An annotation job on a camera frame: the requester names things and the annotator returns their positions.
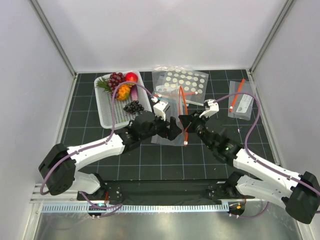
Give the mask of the orange zipper clear bag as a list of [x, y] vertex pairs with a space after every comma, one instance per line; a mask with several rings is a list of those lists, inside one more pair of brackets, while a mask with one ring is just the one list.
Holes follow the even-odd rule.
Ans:
[[166, 120], [170, 120], [170, 117], [176, 118], [177, 126], [182, 130], [174, 140], [164, 140], [159, 136], [154, 136], [151, 139], [152, 143], [169, 145], [169, 146], [186, 146], [188, 144], [188, 133], [183, 130], [183, 126], [179, 120], [179, 115], [188, 114], [188, 103], [191, 102], [191, 98], [196, 98], [200, 95], [200, 92], [195, 88], [189, 88], [188, 86], [182, 87], [180, 85], [171, 86], [159, 86], [155, 91], [155, 95], [167, 95], [175, 99], [175, 102], [169, 102], [169, 109], [166, 111]]

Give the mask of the dark black grape bunch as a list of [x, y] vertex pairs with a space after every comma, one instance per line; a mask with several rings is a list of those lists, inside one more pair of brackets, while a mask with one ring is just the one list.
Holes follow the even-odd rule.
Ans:
[[123, 110], [128, 114], [136, 114], [144, 111], [145, 108], [138, 100], [133, 100], [132, 102], [126, 104]]

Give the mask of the orange toy pineapple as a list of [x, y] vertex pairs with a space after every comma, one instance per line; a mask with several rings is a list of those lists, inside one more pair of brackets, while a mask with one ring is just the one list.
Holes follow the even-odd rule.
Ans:
[[131, 92], [131, 87], [128, 84], [123, 84], [117, 90], [116, 87], [113, 91], [111, 91], [110, 87], [108, 86], [108, 79], [102, 77], [98, 79], [95, 86], [97, 88], [103, 89], [104, 92], [108, 92], [111, 95], [115, 93], [115, 98], [119, 101], [127, 100]]

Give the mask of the red yellow apple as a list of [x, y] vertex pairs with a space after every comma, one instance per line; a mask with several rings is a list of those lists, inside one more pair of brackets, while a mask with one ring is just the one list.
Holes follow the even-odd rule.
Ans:
[[125, 75], [125, 81], [126, 82], [138, 82], [139, 77], [134, 72], [128, 72]]

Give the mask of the white perforated plastic basket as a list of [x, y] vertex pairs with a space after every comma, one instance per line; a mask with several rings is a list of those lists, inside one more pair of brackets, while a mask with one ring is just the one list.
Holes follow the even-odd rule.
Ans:
[[[115, 122], [115, 129], [117, 130], [128, 125], [129, 121], [134, 120], [138, 113], [129, 114], [123, 110], [126, 104], [129, 104], [133, 101], [131, 94], [127, 100], [112, 100], [112, 95], [109, 92], [103, 91], [102, 88], [96, 87], [98, 79], [108, 79], [110, 75], [110, 73], [105, 74], [97, 77], [94, 80], [95, 98], [101, 126], [105, 129], [111, 129], [112, 123]], [[142, 104], [144, 110], [152, 111], [152, 107], [149, 102], [149, 94], [139, 86], [137, 86], [137, 91], [138, 101], [140, 104]]]

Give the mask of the red grape bunch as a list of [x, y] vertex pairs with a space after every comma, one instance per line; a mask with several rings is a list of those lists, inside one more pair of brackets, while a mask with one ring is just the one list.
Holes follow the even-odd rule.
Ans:
[[125, 81], [125, 76], [122, 72], [114, 72], [108, 78], [108, 86], [113, 91], [120, 83]]

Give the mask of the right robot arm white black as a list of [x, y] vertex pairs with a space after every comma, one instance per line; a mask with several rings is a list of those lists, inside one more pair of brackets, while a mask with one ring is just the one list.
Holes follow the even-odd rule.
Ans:
[[225, 192], [230, 198], [243, 195], [265, 200], [303, 224], [310, 224], [320, 212], [320, 184], [314, 174], [290, 171], [260, 157], [229, 138], [224, 126], [200, 111], [180, 115], [179, 120], [186, 132], [202, 140], [216, 160], [245, 172], [233, 173], [227, 180]]

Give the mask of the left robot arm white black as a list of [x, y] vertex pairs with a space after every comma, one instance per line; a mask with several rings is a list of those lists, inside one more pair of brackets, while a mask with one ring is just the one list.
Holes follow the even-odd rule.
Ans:
[[153, 112], [143, 111], [128, 125], [113, 130], [109, 136], [78, 146], [54, 145], [38, 167], [43, 178], [40, 194], [57, 196], [67, 190], [89, 194], [94, 200], [106, 195], [101, 177], [83, 173], [81, 169], [102, 159], [119, 156], [138, 148], [142, 141], [158, 135], [174, 140], [182, 130], [176, 119], [169, 121]]

